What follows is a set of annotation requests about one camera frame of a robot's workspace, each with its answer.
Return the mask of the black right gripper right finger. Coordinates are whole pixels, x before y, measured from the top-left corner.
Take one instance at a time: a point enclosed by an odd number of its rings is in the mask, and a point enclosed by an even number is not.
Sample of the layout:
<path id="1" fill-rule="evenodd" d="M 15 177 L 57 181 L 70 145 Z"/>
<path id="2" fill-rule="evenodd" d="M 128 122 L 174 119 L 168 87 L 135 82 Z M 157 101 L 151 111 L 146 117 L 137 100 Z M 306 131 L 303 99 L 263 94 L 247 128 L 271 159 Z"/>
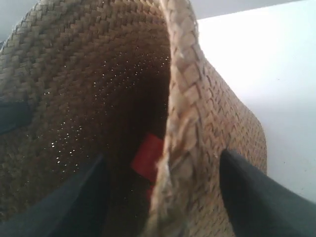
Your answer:
<path id="1" fill-rule="evenodd" d="M 221 194 L 237 237 L 314 237 L 315 203 L 280 185 L 235 151 L 221 153 Z"/>

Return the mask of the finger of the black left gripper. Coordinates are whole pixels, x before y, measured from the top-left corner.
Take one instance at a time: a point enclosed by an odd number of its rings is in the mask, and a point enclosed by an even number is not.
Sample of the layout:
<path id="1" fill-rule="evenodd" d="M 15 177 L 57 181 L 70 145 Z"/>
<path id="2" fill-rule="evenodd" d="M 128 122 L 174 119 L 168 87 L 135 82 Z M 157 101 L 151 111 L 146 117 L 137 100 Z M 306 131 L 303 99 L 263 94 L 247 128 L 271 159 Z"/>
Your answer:
<path id="1" fill-rule="evenodd" d="M 31 108 L 26 101 L 0 103 L 0 133 L 5 134 L 31 123 Z"/>

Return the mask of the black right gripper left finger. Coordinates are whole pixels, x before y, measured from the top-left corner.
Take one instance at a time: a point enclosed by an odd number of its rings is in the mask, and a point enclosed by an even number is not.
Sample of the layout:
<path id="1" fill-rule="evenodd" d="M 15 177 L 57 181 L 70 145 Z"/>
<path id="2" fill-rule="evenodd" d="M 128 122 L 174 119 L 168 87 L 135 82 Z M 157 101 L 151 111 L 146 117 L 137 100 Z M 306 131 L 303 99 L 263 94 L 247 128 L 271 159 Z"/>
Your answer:
<path id="1" fill-rule="evenodd" d="M 2 237 L 99 237 L 108 210 L 109 177 L 99 156 L 61 187 L 0 225 Z"/>

